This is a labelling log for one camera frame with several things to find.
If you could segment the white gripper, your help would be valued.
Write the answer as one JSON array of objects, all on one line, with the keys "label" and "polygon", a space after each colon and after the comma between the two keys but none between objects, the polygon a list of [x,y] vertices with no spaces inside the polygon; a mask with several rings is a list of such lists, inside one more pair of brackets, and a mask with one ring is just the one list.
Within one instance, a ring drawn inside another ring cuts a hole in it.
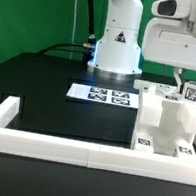
[{"label": "white gripper", "polygon": [[186,29],[186,21],[151,19],[141,47],[147,61],[175,66],[173,74],[178,93],[185,86],[184,69],[196,70],[196,35]]}]

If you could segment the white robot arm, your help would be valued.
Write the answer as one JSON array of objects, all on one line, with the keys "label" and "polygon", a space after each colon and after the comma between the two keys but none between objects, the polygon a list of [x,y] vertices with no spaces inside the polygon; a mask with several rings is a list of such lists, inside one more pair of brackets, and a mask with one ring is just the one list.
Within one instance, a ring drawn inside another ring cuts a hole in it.
[{"label": "white robot arm", "polygon": [[140,59],[174,68],[177,91],[184,99],[193,88],[182,82],[183,70],[196,71],[196,0],[157,0],[151,6],[142,44],[138,44],[143,6],[140,0],[109,0],[104,36],[97,41],[87,68],[122,80],[142,74]]}]

